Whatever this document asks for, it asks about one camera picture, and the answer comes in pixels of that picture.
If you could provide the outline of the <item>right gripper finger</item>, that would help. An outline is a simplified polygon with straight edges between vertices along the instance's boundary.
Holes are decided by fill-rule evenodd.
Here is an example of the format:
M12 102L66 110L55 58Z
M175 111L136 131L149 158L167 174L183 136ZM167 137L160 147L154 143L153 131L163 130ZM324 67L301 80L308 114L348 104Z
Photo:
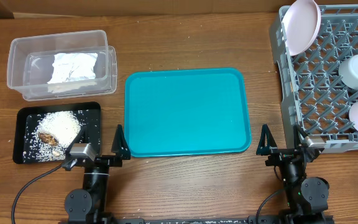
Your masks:
M268 125L263 124L256 154L259 156L269 156L277 149L277 144L272 136Z
M303 128L299 124L293 125L293 142L294 148L305 148L307 146L303 140L308 137L308 134L303 130Z

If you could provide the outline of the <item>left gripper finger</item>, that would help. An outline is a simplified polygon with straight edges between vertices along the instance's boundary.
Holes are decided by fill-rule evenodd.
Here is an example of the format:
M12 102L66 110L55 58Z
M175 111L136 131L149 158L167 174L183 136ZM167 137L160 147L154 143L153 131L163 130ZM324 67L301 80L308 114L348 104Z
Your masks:
M87 134L87 127L86 126L82 126L79 133L76 135L76 137L73 140L73 144L75 143L82 143L83 140L86 138L86 134Z
M130 159L131 151L124 137L124 130L121 124L117 125L114 139L112 142L111 152L120 159Z

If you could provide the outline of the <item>black plastic tray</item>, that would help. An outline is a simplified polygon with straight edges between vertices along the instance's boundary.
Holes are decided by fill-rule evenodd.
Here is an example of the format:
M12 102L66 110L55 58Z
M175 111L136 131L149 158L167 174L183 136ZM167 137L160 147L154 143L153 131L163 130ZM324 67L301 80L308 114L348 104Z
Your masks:
M48 105L26 107L17 113L16 132L12 160L16 164L48 162L38 159L38 144L35 143L35 131L40 121L48 113L71 111L81 125L86 126L83 142L93 145L97 153L101 152L101 107L97 102L72 103L65 105Z

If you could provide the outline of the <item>white napkin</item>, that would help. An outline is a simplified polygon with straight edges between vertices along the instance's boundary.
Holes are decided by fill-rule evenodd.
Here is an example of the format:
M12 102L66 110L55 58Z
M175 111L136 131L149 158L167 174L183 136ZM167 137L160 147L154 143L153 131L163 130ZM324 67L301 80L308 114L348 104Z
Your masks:
M54 56L53 73L48 84L91 80L96 78L97 53L59 53Z

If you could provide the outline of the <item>large white plate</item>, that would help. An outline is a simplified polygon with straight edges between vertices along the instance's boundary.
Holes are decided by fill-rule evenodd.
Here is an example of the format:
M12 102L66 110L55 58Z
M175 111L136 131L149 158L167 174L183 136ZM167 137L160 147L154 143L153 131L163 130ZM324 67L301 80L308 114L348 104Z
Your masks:
M291 56L303 53L313 44L321 25L321 11L314 0L296 0L285 13L282 23Z

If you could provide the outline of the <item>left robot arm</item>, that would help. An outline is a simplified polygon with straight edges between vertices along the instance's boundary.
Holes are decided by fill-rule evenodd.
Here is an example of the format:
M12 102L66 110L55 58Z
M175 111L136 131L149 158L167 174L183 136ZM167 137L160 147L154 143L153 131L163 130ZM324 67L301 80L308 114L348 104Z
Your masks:
M123 127L116 128L112 142L112 155L99 156L90 143L80 143L86 136L85 127L65 151L62 167L66 171L74 167L84 168L83 185L72 190L65 199L68 223L117 223L111 212L105 211L109 182L109 169L121 167L124 160L131 158Z

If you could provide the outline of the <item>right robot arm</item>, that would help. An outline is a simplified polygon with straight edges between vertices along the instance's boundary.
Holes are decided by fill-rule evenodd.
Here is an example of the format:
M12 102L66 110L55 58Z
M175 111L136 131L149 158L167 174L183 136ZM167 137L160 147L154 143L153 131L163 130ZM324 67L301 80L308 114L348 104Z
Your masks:
M266 156L265 165L272 166L283 188L269 195L255 214L255 223L334 223L326 216L329 183L321 177L308 177L306 166L324 151L321 137L313 137L296 124L293 126L294 146L278 148L269 127L264 124L256 154ZM275 216L261 216L264 205L273 197L286 194L288 208Z

